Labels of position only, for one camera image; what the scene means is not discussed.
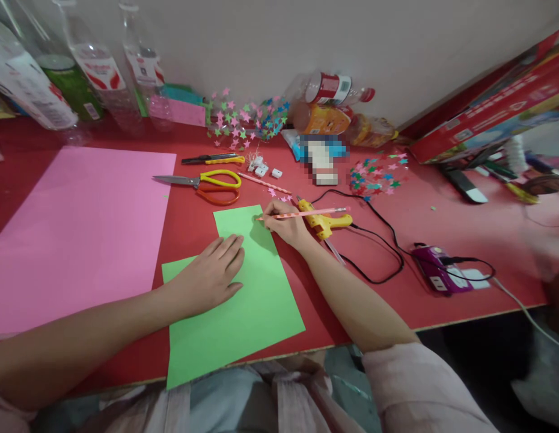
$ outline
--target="hand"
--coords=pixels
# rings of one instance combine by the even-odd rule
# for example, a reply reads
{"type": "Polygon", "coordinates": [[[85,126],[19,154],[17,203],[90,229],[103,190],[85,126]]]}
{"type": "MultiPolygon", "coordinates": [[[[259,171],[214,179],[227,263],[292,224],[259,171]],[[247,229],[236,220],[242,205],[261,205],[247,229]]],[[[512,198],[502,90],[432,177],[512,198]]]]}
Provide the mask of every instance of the hand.
{"type": "Polygon", "coordinates": [[[217,238],[173,280],[159,290],[177,309],[176,320],[200,315],[223,304],[243,287],[232,283],[243,265],[243,236],[217,238]]]}
{"type": "Polygon", "coordinates": [[[300,216],[294,216],[293,218],[276,220],[270,216],[291,212],[299,212],[299,210],[283,201],[272,200],[266,206],[266,210],[263,211],[263,221],[267,229],[276,232],[284,241],[296,250],[301,251],[303,247],[314,241],[305,226],[304,219],[300,216]]]}

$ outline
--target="green cardstock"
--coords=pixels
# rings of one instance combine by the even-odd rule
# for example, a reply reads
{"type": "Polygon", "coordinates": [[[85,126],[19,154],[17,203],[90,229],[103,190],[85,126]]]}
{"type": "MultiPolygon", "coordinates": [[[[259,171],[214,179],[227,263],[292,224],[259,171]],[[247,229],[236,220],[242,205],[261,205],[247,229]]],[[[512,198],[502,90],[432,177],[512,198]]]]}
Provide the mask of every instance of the green cardstock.
{"type": "MultiPolygon", "coordinates": [[[[245,260],[233,280],[243,288],[213,310],[170,326],[167,389],[305,331],[272,235],[254,221],[261,214],[261,206],[213,213],[220,236],[245,237],[245,260]]],[[[164,282],[194,259],[163,264],[164,282]]]]}

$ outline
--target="scissors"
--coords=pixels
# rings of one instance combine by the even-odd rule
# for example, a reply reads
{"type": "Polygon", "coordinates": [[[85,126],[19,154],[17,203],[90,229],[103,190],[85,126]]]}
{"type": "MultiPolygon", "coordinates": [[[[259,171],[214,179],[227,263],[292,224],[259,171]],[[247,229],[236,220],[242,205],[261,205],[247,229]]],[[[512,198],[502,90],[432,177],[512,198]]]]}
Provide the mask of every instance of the scissors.
{"type": "Polygon", "coordinates": [[[213,170],[207,173],[201,173],[198,177],[185,177],[185,176],[153,176],[157,180],[167,183],[175,183],[178,185],[191,185],[195,188],[196,193],[205,198],[207,201],[219,206],[229,206],[237,201],[239,198],[239,187],[242,186],[242,179],[230,170],[213,170]],[[212,176],[217,174],[225,174],[232,177],[237,183],[223,182],[214,179],[212,176]],[[209,182],[216,186],[201,187],[200,182],[209,182]],[[231,200],[217,200],[212,197],[211,192],[233,192],[234,198],[231,200]]]}

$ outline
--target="pencil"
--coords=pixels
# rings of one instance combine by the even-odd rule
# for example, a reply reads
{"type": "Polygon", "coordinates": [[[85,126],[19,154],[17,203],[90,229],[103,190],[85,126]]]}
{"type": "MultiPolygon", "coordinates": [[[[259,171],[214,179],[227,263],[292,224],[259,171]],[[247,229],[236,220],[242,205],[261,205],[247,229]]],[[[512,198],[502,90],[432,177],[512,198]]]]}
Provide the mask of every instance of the pencil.
{"type": "MultiPolygon", "coordinates": [[[[282,215],[272,215],[276,220],[280,218],[292,218],[292,217],[307,217],[309,215],[321,215],[322,213],[332,213],[332,212],[350,212],[351,207],[330,207],[329,209],[316,209],[308,210],[306,212],[293,212],[293,213],[283,213],[282,215]]],[[[256,221],[263,221],[263,218],[256,218],[256,221]]]]}

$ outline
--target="right hand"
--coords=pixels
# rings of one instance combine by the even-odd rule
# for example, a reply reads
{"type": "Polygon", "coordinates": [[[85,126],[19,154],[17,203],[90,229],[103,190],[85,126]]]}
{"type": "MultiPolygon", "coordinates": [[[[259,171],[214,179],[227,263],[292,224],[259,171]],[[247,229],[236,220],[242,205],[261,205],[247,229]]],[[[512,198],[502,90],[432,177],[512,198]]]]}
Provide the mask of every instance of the right hand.
{"type": "Polygon", "coordinates": [[[292,212],[299,212],[299,210],[283,201],[272,200],[263,211],[263,221],[267,229],[271,232],[276,232],[284,241],[300,251],[306,245],[314,242],[314,238],[312,238],[305,226],[304,219],[301,216],[282,218],[280,220],[271,217],[271,215],[292,212]]]}

